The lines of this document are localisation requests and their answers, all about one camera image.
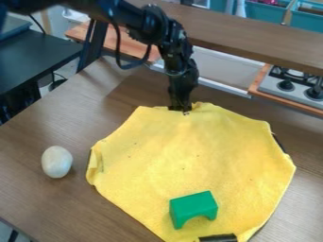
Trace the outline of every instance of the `wooden counter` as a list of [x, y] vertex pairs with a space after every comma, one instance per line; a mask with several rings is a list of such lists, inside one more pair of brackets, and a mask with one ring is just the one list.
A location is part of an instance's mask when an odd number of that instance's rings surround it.
[[[167, 77], [145, 68], [124, 72], [99, 60], [0, 127], [0, 217], [41, 242], [160, 241], [85, 181], [91, 146], [139, 105], [168, 105]], [[317, 242], [323, 226], [322, 120], [198, 87], [193, 100], [266, 120], [297, 166], [280, 206], [252, 239]], [[58, 145], [75, 162], [61, 180], [47, 178], [43, 151]]]

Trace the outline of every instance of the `table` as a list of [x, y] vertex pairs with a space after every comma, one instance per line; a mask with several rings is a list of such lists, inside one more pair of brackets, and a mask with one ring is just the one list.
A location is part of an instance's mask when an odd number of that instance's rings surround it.
[[[77, 42], [84, 42], [86, 33], [89, 27], [89, 22], [83, 23], [79, 26], [75, 26], [65, 32], [66, 37], [77, 41]], [[121, 46], [120, 51], [123, 57], [132, 57], [141, 59], [146, 51], [146, 45], [131, 39], [128, 34], [126, 33], [126, 29], [120, 26], [120, 33], [121, 33]], [[112, 25], [109, 25], [108, 32], [106, 35], [106, 39], [103, 43], [103, 48], [106, 51], [114, 52], [116, 44], [116, 34], [115, 30]], [[153, 45], [151, 48], [150, 56], [148, 61], [154, 62], [159, 59], [160, 52], [157, 46]]]
[[[85, 181], [89, 151], [139, 105], [169, 105], [167, 77], [145, 67], [121, 71], [100, 59], [0, 127], [0, 217], [36, 241], [160, 241]], [[316, 242], [323, 226], [322, 120], [200, 86], [194, 101], [268, 121], [296, 175], [280, 206], [251, 240]], [[43, 151], [58, 145], [75, 162], [61, 180], [44, 176]]]
[[37, 81], [78, 57], [81, 49], [81, 44], [33, 30], [2, 41], [0, 100], [8, 106], [9, 114], [23, 109], [26, 97], [39, 99]]
[[183, 24], [194, 45], [323, 76], [323, 35], [320, 33], [162, 0], [131, 0], [130, 3], [137, 7], [158, 4], [168, 16]]

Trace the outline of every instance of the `green block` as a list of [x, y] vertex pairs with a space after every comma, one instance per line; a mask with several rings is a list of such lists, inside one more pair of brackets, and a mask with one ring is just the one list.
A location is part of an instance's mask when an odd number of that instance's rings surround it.
[[169, 201], [169, 213], [176, 230], [181, 229], [187, 220], [196, 216], [206, 216], [209, 220], [215, 220], [217, 209], [218, 206], [210, 191]]

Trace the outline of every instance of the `ball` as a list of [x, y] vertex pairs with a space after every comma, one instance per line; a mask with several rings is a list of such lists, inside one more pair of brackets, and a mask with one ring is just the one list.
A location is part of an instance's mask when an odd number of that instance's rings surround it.
[[42, 154], [42, 170], [50, 178], [62, 178], [71, 169], [73, 156], [66, 148], [49, 147]]

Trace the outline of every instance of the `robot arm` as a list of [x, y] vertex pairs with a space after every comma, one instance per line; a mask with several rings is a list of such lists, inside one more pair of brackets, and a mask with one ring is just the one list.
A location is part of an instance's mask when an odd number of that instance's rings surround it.
[[120, 62], [120, 33], [118, 25], [124, 24], [131, 38], [147, 44], [146, 61], [151, 45], [159, 48], [164, 60], [165, 74], [168, 75], [168, 89], [172, 105], [170, 110], [188, 112], [192, 109], [190, 93], [197, 86], [198, 70], [191, 58], [193, 47], [188, 42], [186, 32], [176, 20], [168, 18], [163, 10], [155, 5], [138, 9], [124, 0], [0, 0], [0, 8], [8, 7], [15, 12], [29, 14], [56, 4], [67, 4], [90, 14], [100, 20], [110, 22], [117, 31], [116, 61], [123, 69], [133, 64], [122, 65]]

